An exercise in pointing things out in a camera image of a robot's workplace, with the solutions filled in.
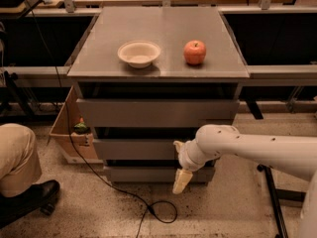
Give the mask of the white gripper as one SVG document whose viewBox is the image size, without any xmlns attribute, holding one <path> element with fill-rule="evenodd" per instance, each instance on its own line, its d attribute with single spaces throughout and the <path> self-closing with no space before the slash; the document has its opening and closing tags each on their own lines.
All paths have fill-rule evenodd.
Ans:
<svg viewBox="0 0 317 238">
<path fill-rule="evenodd" d="M 198 171 L 211 160 L 211 151 L 204 149 L 196 140 L 174 141 L 173 145 L 178 152 L 178 161 L 182 169 L 176 171 L 172 192 L 180 194 L 191 181 L 192 172 Z"/>
</svg>

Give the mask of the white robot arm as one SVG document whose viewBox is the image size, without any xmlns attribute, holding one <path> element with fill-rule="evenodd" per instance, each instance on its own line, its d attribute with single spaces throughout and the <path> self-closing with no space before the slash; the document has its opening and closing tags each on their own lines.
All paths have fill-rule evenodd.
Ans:
<svg viewBox="0 0 317 238">
<path fill-rule="evenodd" d="M 317 138 L 242 134 L 230 125 L 204 125 L 195 138 L 173 145 L 180 168 L 176 171 L 172 192 L 180 194 L 193 173 L 209 161 L 223 155 L 252 160 L 291 176 L 307 180 L 298 238 L 317 238 Z"/>
</svg>

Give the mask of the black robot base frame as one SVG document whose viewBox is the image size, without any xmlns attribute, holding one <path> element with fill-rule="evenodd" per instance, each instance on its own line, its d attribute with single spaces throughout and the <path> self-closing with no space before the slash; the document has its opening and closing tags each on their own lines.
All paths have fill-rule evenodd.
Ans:
<svg viewBox="0 0 317 238">
<path fill-rule="evenodd" d="M 277 227 L 277 234 L 274 238 L 288 238 L 286 225 L 284 222 L 280 202 L 282 200 L 303 202 L 306 193 L 302 191 L 280 189 L 275 186 L 273 175 L 269 167 L 258 165 L 257 170 L 264 173 L 266 185 L 268 188 L 270 201 L 274 213 L 275 223 Z"/>
</svg>

